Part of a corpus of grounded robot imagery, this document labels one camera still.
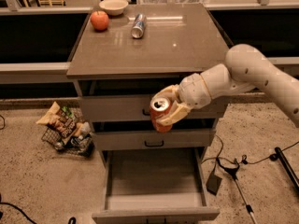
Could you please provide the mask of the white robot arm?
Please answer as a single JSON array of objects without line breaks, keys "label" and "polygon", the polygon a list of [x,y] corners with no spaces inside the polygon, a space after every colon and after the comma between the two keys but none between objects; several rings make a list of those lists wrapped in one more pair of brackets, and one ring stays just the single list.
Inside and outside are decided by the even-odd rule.
[{"label": "white robot arm", "polygon": [[157,130],[170,127],[191,110],[201,109],[218,97],[254,88],[264,92],[299,127],[299,80],[276,68],[260,51],[246,44],[230,48],[223,63],[156,93],[151,100],[154,105],[164,98],[170,106],[151,113],[151,120]]}]

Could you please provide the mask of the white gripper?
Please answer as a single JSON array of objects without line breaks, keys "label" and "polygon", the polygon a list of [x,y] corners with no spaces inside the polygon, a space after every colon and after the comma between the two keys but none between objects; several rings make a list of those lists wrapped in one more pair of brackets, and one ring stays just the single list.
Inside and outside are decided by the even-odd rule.
[{"label": "white gripper", "polygon": [[192,108],[201,109],[211,103],[206,83],[196,73],[183,78],[179,85],[167,86],[154,95],[154,98],[160,97],[174,102],[167,114],[156,119],[156,123],[162,126],[173,125],[184,119]]}]

